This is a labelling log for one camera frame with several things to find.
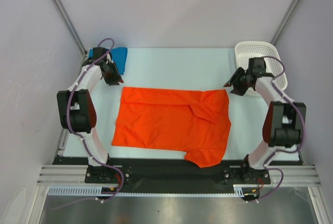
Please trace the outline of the orange t shirt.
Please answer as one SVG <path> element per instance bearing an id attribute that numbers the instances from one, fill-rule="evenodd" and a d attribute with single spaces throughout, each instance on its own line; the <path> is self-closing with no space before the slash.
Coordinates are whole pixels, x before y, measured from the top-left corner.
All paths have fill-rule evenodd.
<path id="1" fill-rule="evenodd" d="M 200 168 L 219 164 L 231 121 L 224 89 L 124 87 L 113 146 L 185 152 Z"/>

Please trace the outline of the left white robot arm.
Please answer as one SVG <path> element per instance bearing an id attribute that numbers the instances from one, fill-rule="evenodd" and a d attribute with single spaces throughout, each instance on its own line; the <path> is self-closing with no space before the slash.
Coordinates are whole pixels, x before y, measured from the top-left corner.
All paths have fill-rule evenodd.
<path id="1" fill-rule="evenodd" d="M 83 145 L 88 164 L 100 166 L 96 176 L 102 182 L 114 178 L 114 169 L 107 164 L 109 154 L 99 140 L 96 130 L 97 113 L 91 94 L 99 81 L 108 86 L 124 83 L 127 48 L 93 48 L 82 64 L 75 82 L 67 89 L 57 92 L 57 104 L 62 128 L 75 136 Z"/>

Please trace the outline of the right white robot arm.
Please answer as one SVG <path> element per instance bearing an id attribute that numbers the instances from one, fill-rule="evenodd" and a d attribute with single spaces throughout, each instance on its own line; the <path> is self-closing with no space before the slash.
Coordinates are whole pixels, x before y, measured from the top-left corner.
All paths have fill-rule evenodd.
<path id="1" fill-rule="evenodd" d="M 239 96 L 253 88 L 268 106 L 262 127 L 262 141 L 245 157 L 247 166 L 240 170 L 241 179 L 252 183 L 259 176 L 258 170 L 266 169 L 277 153 L 299 152 L 306 133 L 306 105 L 287 96 L 277 87 L 270 73 L 253 73 L 238 68 L 224 87 L 232 87 L 231 93 Z"/>

